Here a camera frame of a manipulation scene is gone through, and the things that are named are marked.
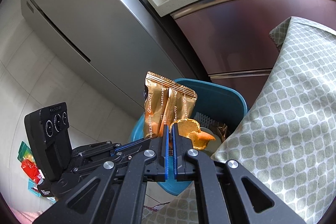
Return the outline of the pink left sleeve forearm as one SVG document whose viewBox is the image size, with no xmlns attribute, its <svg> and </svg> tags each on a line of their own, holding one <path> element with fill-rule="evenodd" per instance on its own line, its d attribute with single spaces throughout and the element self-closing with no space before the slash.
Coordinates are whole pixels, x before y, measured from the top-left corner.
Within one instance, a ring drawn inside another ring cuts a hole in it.
<svg viewBox="0 0 336 224">
<path fill-rule="evenodd" d="M 16 219 L 21 224 L 32 224 L 43 212 L 28 212 L 28 211 L 17 211 L 15 209 L 11 210 L 12 213 L 15 215 Z"/>
</svg>

